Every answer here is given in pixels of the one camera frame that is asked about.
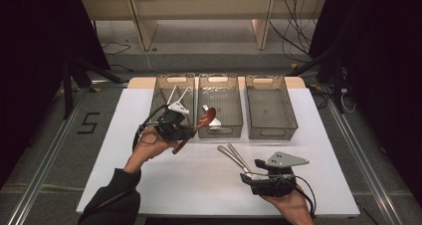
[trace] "plastic bin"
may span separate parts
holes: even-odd
[[[183,125],[194,126],[195,118],[195,75],[194,74],[167,74],[167,75],[158,75],[155,81],[154,93],[152,96],[152,104],[150,113],[154,112],[160,106],[167,104],[168,99],[173,92],[174,87],[176,87],[174,94],[171,98],[169,104],[172,104],[180,99],[183,93],[186,91],[186,94],[183,96],[180,101],[183,106],[189,110],[189,114],[186,114],[186,119],[182,122]],[[158,112],[155,116],[151,118],[151,121],[157,121],[158,117],[162,115],[162,112]]]
[[[197,114],[201,117],[205,109],[215,108],[220,126],[206,126],[198,131],[200,138],[240,137],[243,117],[239,83],[236,75],[199,75]]]
[[[298,129],[283,76],[247,76],[246,107],[250,139],[290,140]]]

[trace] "orange handle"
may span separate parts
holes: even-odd
[[[173,154],[176,154],[178,151],[180,151],[180,149],[182,149],[182,147],[187,143],[187,141],[189,141],[189,138],[184,139],[179,143],[177,147],[173,148]]]

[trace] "human hand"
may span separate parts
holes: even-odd
[[[273,204],[290,223],[294,225],[314,224],[307,201],[297,190],[293,190],[291,194],[283,197],[261,197]]]
[[[137,143],[131,157],[127,160],[123,171],[127,173],[137,173],[140,167],[165,149],[176,147],[177,141],[169,141],[162,138],[154,127],[147,127]]]

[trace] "silver utensil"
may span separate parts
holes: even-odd
[[[235,161],[249,176],[251,176],[251,169],[249,168],[248,164],[245,162],[245,160],[240,156],[239,152],[235,149],[235,147],[229,143],[227,145],[229,149],[224,147],[223,145],[218,145],[217,149],[226,154],[228,157],[230,157],[233,161]]]

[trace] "white table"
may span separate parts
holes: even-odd
[[[87,187],[77,208],[83,212],[96,191],[106,186],[116,167],[123,168],[131,154],[134,132],[146,119],[153,89],[125,89],[110,123]],[[316,215],[357,216],[350,189],[341,172],[312,95],[308,89],[289,89],[299,128],[290,141],[253,141],[244,125],[241,138],[231,140],[256,172],[254,159],[267,160],[276,151],[306,158],[310,164],[293,167],[294,173],[311,185],[316,195]],[[245,99],[241,93],[243,111]],[[142,167],[137,190],[141,194],[139,214],[170,217],[276,217],[279,212],[239,176],[242,169],[217,150],[219,141],[197,137],[176,155],[171,150]],[[308,187],[298,184],[311,197]]]

